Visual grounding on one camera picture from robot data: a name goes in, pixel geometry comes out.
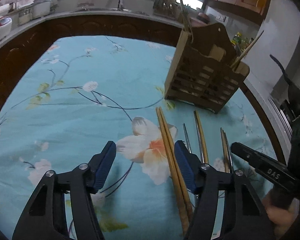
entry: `utensil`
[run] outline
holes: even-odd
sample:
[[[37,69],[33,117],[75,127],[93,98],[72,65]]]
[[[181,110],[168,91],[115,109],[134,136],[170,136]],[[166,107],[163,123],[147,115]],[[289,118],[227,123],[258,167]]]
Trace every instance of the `utensil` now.
[[[206,141],[204,139],[204,134],[203,134],[203,130],[202,130],[201,122],[200,122],[200,117],[199,117],[197,110],[194,111],[194,119],[195,119],[195,125],[197,127],[201,162],[209,163],[207,145],[206,145]]]
[[[289,99],[289,107],[293,111],[295,117],[300,115],[300,87],[296,85],[292,80],[287,76],[285,69],[279,60],[270,55],[270,58],[279,66],[282,71],[283,78],[287,82],[288,86],[288,99]]]

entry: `light blue tablecloth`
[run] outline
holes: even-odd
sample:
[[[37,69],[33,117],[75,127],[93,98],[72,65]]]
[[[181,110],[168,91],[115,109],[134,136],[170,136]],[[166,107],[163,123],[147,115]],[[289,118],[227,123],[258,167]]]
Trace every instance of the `light blue tablecloth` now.
[[[184,140],[184,122],[192,150],[198,153],[195,107],[162,98],[174,51],[118,37],[62,38],[28,70],[0,112],[0,229],[8,238],[47,170],[70,171],[113,140],[118,151],[106,190],[92,196],[106,239],[182,239],[155,112],[162,106],[175,140]],[[219,114],[199,113],[210,164],[217,169],[223,168],[220,127],[230,144],[242,142],[275,157],[240,90]],[[244,169],[260,197],[269,190],[270,183],[247,163],[235,157],[234,163]],[[220,205],[214,236],[221,216]],[[73,227],[70,231],[74,237]]]

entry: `chopsticks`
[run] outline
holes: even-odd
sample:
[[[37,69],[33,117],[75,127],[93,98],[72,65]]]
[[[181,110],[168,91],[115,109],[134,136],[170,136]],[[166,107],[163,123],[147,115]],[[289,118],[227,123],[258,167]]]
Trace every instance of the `chopsticks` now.
[[[195,125],[197,127],[197,133],[198,133],[201,162],[209,163],[207,145],[206,145],[206,141],[204,139],[204,134],[203,134],[203,130],[202,130],[201,122],[200,122],[199,113],[197,110],[195,110],[193,113],[194,113]]]
[[[225,131],[222,129],[222,127],[220,127],[220,132],[221,132],[221,141],[222,141],[222,149],[223,149],[223,161],[225,164],[225,172],[232,173],[234,170],[233,170],[231,152],[230,152],[230,148],[229,148],[227,135],[226,135]]]
[[[186,188],[186,184],[183,180],[181,171],[179,169],[177,160],[174,155],[174,143],[171,137],[168,124],[164,117],[162,108],[156,107],[156,113],[158,116],[159,126],[162,134],[162,140],[169,163],[173,188],[176,194],[177,206],[179,209],[179,216],[181,220],[183,234],[185,235],[189,227],[189,223],[192,220],[193,211],[190,202],[190,197]]]

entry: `wooden utensil holder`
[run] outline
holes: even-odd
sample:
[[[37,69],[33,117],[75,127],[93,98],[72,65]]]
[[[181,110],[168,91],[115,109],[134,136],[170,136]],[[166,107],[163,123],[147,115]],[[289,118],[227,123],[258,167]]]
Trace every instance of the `wooden utensil holder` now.
[[[250,72],[242,62],[235,72],[229,67],[235,56],[222,24],[193,28],[193,34],[182,30],[165,81],[165,98],[218,113]]]

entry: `black clamp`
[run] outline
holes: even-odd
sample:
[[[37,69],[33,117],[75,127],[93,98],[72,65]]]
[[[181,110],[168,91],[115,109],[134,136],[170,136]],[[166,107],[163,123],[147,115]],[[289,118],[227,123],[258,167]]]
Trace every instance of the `black clamp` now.
[[[70,240],[64,194],[70,192],[72,215],[78,240],[104,240],[90,194],[100,190],[116,156],[116,145],[109,141],[89,163],[72,171],[47,171],[28,200],[12,240]]]
[[[184,240],[211,239],[219,190],[225,191],[225,206],[220,237],[215,240],[275,239],[265,208],[242,171],[216,171],[189,153],[182,141],[175,143],[174,150],[187,188],[200,198]]]

